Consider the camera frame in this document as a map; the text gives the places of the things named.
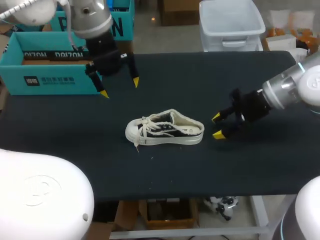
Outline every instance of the white storage container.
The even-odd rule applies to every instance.
[[[199,4],[205,52],[256,51],[265,23],[252,0],[205,0]]]

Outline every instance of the sneaker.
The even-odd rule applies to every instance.
[[[170,109],[129,122],[125,129],[126,138],[138,145],[182,144],[194,145],[201,142],[205,126],[180,112]]]

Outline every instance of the black table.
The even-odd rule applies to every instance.
[[[296,194],[320,175],[320,122],[302,104],[273,110],[236,137],[216,141],[211,118],[229,93],[257,90],[294,64],[287,52],[136,56],[137,89],[124,68],[104,81],[110,99],[10,96],[0,116],[0,148],[71,161],[98,201],[220,195]],[[201,143],[139,146],[129,121],[168,109],[205,125]]]

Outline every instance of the white shoelace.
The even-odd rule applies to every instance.
[[[147,131],[151,131],[151,130],[156,130],[156,129],[161,129],[160,126],[158,126],[157,124],[155,124],[153,121],[151,121],[150,119],[151,116],[143,116],[141,120],[137,121],[137,125],[142,125],[142,127],[139,128],[139,132],[135,137],[134,140],[134,146],[136,147],[137,151],[138,150],[138,146],[139,146],[139,142],[140,142],[140,137],[143,137],[144,141],[147,140]]]

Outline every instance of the white box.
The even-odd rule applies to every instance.
[[[264,21],[252,0],[205,0],[199,4],[205,51],[255,51]]]
[[[297,46],[297,39],[291,34],[267,37],[266,42],[270,51],[292,50]]]

